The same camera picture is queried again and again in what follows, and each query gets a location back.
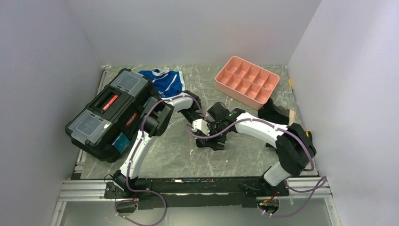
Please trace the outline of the pink divided organizer tray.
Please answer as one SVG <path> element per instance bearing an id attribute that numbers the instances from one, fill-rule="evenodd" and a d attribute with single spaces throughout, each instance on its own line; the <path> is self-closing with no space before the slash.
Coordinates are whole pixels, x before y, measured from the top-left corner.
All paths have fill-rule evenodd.
<path id="1" fill-rule="evenodd" d="M 259 110 L 271 97 L 280 77 L 243 58 L 233 56 L 215 77 L 216 89 Z"/>

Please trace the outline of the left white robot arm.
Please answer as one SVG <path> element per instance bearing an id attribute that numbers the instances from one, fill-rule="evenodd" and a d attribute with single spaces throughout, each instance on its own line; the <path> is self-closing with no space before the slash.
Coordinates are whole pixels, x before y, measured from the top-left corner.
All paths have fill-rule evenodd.
<path id="1" fill-rule="evenodd" d="M 168 128 L 174 113 L 181 113 L 188 122 L 201 118 L 200 98 L 184 91 L 168 98 L 151 97 L 139 117 L 136 139 L 125 162 L 113 175 L 117 192 L 124 198 L 134 194 L 135 182 L 139 176 L 142 163 L 151 146 Z"/>

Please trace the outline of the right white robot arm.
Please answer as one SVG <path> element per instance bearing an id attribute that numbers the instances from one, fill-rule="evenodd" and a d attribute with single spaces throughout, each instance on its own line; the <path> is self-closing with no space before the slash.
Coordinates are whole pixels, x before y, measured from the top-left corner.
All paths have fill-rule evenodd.
<path id="1" fill-rule="evenodd" d="M 276 124 L 260 119 L 235 108 L 232 111 L 216 103 L 208 114 L 213 121 L 195 119 L 192 121 L 192 135 L 204 146 L 221 150 L 227 133 L 235 132 L 250 135 L 271 145 L 278 156 L 278 162 L 269 167 L 261 176 L 259 189 L 264 195 L 271 195 L 284 180 L 299 176 L 306 167 L 315 168 L 313 158 L 317 151 L 312 138 L 297 123 Z"/>

